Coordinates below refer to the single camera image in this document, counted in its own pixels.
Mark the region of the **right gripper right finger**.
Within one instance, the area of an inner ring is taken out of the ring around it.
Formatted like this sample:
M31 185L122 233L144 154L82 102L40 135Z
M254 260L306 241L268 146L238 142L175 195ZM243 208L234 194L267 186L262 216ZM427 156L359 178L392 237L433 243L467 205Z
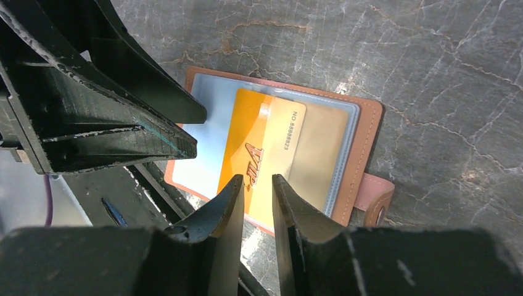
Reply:
M521 295L522 273L480 228L348 228L273 175L282 295Z

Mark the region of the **gold credit card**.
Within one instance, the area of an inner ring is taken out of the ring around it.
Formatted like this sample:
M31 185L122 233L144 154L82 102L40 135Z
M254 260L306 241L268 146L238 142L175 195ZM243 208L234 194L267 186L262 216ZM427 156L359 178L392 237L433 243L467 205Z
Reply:
M305 118L287 180L301 198L322 212L349 115L346 110L325 105L304 105Z

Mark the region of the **brown leather card holder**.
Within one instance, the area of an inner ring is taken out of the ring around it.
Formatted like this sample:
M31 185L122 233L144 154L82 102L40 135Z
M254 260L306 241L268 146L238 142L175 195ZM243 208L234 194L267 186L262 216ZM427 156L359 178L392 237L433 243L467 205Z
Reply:
M268 233L274 174L343 226L354 209L364 211L365 226L382 223L395 186L365 171L381 103L200 67L188 68L186 88L208 117L183 125L197 139L198 154L170 160L168 184L210 200L240 174L245 216Z

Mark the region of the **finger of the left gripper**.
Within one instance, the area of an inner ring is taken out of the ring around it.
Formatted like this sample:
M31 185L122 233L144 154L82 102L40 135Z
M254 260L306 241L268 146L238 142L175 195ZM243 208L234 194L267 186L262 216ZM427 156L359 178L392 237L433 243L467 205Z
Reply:
M39 1L66 40L126 92L174 123L204 123L207 110L128 33L110 1Z

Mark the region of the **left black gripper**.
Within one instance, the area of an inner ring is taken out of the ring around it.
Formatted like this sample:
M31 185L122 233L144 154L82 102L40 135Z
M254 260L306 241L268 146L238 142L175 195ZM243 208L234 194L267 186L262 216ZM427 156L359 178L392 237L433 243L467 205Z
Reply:
M183 123L105 76L38 3L1 3L1 149L54 175L196 157Z

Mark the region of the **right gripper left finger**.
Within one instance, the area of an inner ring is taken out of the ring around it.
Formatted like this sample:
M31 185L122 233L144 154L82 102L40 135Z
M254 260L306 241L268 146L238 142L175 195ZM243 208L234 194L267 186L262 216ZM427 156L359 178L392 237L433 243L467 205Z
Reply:
M244 180L166 229L21 228L1 241L2 295L236 295Z

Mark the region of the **orange VIP credit card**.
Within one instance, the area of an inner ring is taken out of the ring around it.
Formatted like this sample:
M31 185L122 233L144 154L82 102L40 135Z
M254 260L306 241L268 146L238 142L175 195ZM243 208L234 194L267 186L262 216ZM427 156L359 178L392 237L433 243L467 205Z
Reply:
M306 109L303 103L244 88L236 93L218 189L242 175L244 213L269 232L274 229L272 176L289 176Z

